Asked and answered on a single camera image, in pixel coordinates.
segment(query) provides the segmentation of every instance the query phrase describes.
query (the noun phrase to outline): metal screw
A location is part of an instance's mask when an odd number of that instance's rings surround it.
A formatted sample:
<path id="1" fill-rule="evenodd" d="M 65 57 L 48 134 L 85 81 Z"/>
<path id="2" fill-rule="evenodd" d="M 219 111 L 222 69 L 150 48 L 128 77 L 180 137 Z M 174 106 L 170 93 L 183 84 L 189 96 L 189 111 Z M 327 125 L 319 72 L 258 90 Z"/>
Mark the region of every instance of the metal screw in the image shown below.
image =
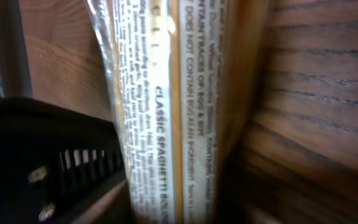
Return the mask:
<path id="1" fill-rule="evenodd" d="M 47 168 L 45 168 L 44 166 L 39 167 L 36 170 L 33 170 L 30 175 L 29 175 L 29 182 L 30 183 L 34 183 L 37 181 L 40 181 L 42 179 L 44 179 L 47 176 Z"/>
<path id="2" fill-rule="evenodd" d="M 50 217 L 52 217 L 54 212 L 55 212 L 55 205 L 53 203 L 50 203 L 49 205 L 46 205 L 42 208 L 40 214 L 38 215 L 38 220 L 40 220 L 40 222 L 44 222 L 48 220 Z"/>

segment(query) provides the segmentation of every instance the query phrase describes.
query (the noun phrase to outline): black basket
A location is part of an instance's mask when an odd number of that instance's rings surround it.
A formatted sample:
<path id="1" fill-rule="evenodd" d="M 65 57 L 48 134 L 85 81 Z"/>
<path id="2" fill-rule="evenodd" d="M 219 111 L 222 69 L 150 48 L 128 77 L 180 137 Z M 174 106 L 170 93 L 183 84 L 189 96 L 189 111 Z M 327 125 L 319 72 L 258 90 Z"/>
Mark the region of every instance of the black basket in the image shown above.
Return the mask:
<path id="1" fill-rule="evenodd" d="M 0 223 L 70 223 L 124 179 L 112 123 L 0 99 Z"/>

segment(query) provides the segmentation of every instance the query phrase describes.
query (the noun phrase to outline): dark wood grain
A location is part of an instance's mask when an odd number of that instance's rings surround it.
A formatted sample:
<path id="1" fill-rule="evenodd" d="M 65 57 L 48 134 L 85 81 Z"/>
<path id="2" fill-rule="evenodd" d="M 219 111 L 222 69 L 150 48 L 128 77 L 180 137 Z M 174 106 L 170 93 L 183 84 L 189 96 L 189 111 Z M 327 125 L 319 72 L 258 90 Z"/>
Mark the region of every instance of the dark wood grain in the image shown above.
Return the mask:
<path id="1" fill-rule="evenodd" d="M 284 223 L 358 223 L 358 0 L 278 0 L 270 34 L 235 178 Z"/>
<path id="2" fill-rule="evenodd" d="M 99 46 L 81 0 L 20 0 L 34 98 L 111 119 Z"/>

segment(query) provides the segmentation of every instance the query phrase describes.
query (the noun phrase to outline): spaghetti package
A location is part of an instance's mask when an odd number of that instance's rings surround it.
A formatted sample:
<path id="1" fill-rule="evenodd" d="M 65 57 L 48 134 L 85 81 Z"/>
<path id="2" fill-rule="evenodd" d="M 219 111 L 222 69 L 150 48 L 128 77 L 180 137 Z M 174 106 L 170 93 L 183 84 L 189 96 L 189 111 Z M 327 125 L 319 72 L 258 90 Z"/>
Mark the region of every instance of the spaghetti package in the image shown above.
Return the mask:
<path id="1" fill-rule="evenodd" d="M 138 222 L 212 222 L 220 163 L 231 147 L 225 138 L 238 138 L 246 120 L 233 119 L 247 110 L 268 5 L 246 2 L 86 2 Z M 253 13 L 255 6 L 264 13 Z M 260 20 L 253 43 L 238 36 L 241 12 Z M 252 65 L 243 68 L 236 54 Z"/>

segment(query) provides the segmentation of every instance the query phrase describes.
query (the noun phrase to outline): package label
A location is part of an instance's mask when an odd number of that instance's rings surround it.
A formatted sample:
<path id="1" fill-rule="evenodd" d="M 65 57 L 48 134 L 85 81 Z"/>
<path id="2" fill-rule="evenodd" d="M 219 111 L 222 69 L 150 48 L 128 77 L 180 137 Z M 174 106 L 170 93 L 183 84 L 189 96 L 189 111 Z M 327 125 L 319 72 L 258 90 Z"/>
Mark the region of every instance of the package label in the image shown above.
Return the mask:
<path id="1" fill-rule="evenodd" d="M 113 0 L 112 7 L 131 203 L 139 217 L 175 223 L 168 2 Z"/>
<path id="2" fill-rule="evenodd" d="M 227 2 L 179 1 L 184 223 L 209 223 L 212 217 Z"/>

